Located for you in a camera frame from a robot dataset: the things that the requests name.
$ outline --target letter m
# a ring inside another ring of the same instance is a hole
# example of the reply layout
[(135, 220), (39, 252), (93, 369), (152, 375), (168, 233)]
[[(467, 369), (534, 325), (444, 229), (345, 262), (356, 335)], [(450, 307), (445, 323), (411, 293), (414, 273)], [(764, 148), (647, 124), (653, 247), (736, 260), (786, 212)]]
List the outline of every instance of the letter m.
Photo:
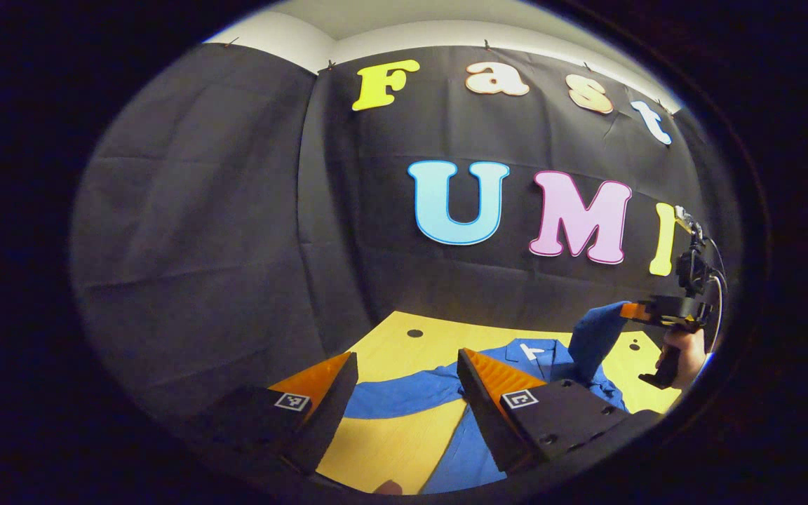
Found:
[(588, 249), (588, 258), (599, 263), (622, 263), (622, 232), (631, 188), (621, 182), (603, 182), (586, 208), (567, 173), (538, 172), (535, 183), (544, 194), (543, 210), (541, 231), (529, 244), (529, 250), (539, 256), (561, 255), (564, 248), (558, 234), (562, 223), (573, 257), (581, 254), (596, 230), (597, 241)]

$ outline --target orange gripper pad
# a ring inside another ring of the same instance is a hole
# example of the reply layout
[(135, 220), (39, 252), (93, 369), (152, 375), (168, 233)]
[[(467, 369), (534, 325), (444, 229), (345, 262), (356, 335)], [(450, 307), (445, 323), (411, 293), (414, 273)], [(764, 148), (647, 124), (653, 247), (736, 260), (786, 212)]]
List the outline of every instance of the orange gripper pad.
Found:
[(510, 419), (504, 412), (504, 407), (501, 406), (501, 394), (519, 391), (521, 389), (529, 389), (530, 387), (544, 386), (547, 384), (545, 381), (530, 376), (522, 370), (510, 365), (504, 365), (494, 358), (488, 358), (484, 354), (472, 351), (471, 349), (463, 349), (472, 362), (473, 367), (478, 373), (478, 377), (482, 380), (482, 386), (491, 396), (494, 405), (498, 410), (501, 410), (501, 415), (509, 422)]
[(308, 410), (304, 421), (307, 422), (308, 418), (314, 413), (320, 402), (323, 402), (323, 397), (326, 392), (330, 390), (332, 383), (336, 380), (342, 366), (351, 355), (351, 352), (340, 354), (334, 358), (329, 358), (326, 361), (321, 361), (307, 370), (302, 370), (292, 377), (283, 379), (267, 389), (278, 391), (280, 393), (291, 394), (304, 394), (304, 396), (311, 397), (311, 409)]
[(619, 315), (625, 317), (625, 319), (650, 321), (650, 314), (647, 313), (647, 307), (644, 304), (623, 304)]

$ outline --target hand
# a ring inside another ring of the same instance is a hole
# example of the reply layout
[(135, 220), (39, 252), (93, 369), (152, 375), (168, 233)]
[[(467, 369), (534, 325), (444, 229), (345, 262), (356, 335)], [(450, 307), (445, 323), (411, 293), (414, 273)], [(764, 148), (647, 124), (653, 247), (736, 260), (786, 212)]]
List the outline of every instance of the hand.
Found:
[[(679, 370), (671, 387), (684, 390), (692, 384), (696, 375), (700, 373), (700, 368), (703, 367), (703, 362), (706, 359), (706, 354), (703, 351), (703, 328), (700, 328), (695, 333), (672, 329), (666, 333), (664, 339), (667, 345), (678, 348), (682, 352), (679, 355)], [(660, 359), (656, 362), (657, 368), (660, 368), (660, 363), (663, 362), (665, 346), (663, 350), (660, 353)]]
[(394, 482), (394, 480), (388, 479), (377, 487), (376, 491), (372, 492), (372, 494), (404, 494), (404, 490), (402, 490), (401, 486)]

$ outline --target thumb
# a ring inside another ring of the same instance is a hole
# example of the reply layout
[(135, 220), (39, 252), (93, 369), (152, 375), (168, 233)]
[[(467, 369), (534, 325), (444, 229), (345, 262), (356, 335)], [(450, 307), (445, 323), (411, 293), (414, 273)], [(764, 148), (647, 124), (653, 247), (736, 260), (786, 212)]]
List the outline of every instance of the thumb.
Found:
[(394, 482), (392, 479), (385, 480), (382, 485), (376, 488), (376, 491), (372, 492), (373, 494), (404, 494), (404, 489), (401, 489), (401, 486)]
[(703, 338), (703, 328), (700, 328), (694, 333), (685, 332), (685, 330), (681, 329), (671, 329), (669, 332), (666, 333), (664, 336), (664, 341), (675, 347), (678, 348), (679, 351), (689, 351), (694, 347), (697, 339)]

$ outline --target blue shirt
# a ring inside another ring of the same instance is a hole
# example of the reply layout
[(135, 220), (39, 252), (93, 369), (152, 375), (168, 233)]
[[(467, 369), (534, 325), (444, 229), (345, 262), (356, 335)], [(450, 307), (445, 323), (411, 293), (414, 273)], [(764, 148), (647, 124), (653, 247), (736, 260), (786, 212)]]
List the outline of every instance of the blue shirt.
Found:
[[(587, 313), (575, 326), (569, 349), (555, 339), (514, 339), (504, 347), (481, 353), (545, 382), (573, 379), (610, 405), (626, 410), (622, 392), (604, 376), (601, 365), (625, 326), (626, 320), (619, 317), (624, 303)], [(390, 419), (444, 405), (462, 396), (455, 361), (407, 377), (357, 384), (345, 417)], [(457, 491), (504, 478), (506, 474), (497, 470), (475, 415), (467, 406), (422, 493)]]

